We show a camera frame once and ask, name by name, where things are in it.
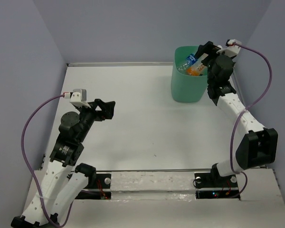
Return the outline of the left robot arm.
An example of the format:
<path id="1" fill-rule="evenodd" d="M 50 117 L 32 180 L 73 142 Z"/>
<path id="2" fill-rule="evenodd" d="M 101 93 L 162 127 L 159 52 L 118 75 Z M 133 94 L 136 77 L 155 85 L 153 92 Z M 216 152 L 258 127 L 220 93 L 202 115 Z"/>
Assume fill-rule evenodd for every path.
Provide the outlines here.
<path id="1" fill-rule="evenodd" d="M 13 228 L 62 228 L 62 218 L 68 218 L 72 203 L 84 189 L 96 181 L 96 169 L 88 164 L 76 164 L 84 150 L 83 141 L 94 122 L 111 120 L 115 102 L 95 99 L 92 102 L 72 102 L 76 112 L 65 113 L 60 120 L 59 135 L 49 157 L 41 182 L 32 175 L 37 192 L 28 207 L 11 222 Z"/>

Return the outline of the large orange label bottle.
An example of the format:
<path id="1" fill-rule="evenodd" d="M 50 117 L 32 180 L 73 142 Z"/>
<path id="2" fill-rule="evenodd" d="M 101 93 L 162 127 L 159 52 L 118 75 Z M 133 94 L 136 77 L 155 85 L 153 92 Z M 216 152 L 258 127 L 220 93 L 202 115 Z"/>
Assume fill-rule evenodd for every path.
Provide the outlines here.
<path id="1" fill-rule="evenodd" d="M 206 68 L 207 67 L 203 65 L 201 61 L 197 61 L 185 71 L 185 74 L 189 76 L 200 76 L 204 74 Z"/>

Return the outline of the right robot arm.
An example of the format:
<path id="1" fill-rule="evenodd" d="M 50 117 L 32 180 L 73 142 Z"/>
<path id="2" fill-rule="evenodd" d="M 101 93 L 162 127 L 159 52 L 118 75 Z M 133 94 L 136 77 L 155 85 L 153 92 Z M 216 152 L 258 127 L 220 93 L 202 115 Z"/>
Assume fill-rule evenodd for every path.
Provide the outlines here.
<path id="1" fill-rule="evenodd" d="M 226 48 L 209 41 L 198 47 L 197 58 L 207 67 L 207 92 L 212 102 L 233 123 L 229 159 L 212 165 L 210 172 L 197 174 L 193 183 L 196 188 L 218 188 L 235 174 L 267 164 L 276 158 L 278 133 L 261 124 L 251 113 L 252 106 L 245 106 L 231 85 L 234 71 L 233 59 L 243 47 L 237 40 L 228 40 Z"/>

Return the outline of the crushed bottle blue label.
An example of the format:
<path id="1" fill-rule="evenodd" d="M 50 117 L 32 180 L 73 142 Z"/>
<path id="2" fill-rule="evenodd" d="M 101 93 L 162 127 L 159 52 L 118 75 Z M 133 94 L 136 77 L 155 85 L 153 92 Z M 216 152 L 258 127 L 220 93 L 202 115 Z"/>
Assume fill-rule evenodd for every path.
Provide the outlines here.
<path id="1" fill-rule="evenodd" d="M 180 64 L 177 66 L 177 70 L 184 74 L 187 69 L 197 62 L 197 59 L 193 53 L 189 54 Z"/>

